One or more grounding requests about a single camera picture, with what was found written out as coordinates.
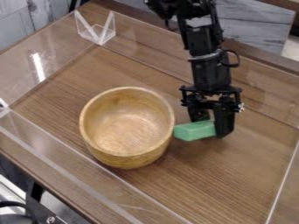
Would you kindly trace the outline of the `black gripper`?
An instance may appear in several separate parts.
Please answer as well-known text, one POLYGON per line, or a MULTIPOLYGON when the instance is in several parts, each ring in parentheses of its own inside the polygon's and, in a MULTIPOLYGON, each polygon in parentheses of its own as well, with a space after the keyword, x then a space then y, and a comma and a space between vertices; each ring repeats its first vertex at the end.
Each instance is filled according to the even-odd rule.
POLYGON ((225 137, 235 129, 235 113, 244 109, 240 100, 241 89, 231 85, 228 52, 215 52, 188 59, 191 63, 192 84, 181 86, 181 105, 187 107, 191 121, 211 119, 213 111, 216 137, 225 137))

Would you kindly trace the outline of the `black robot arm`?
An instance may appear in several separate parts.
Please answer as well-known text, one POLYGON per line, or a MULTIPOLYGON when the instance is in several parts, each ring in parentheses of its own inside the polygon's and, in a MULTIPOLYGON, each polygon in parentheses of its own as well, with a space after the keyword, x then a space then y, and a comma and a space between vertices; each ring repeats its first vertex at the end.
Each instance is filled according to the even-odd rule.
POLYGON ((163 21, 175 19, 184 49, 189 52, 192 84, 180 87, 181 105, 191 121, 173 128, 183 141, 223 138, 235 128, 235 114, 241 112, 241 89, 231 85, 229 62, 233 53, 221 47, 223 30, 215 0, 144 0, 163 21))

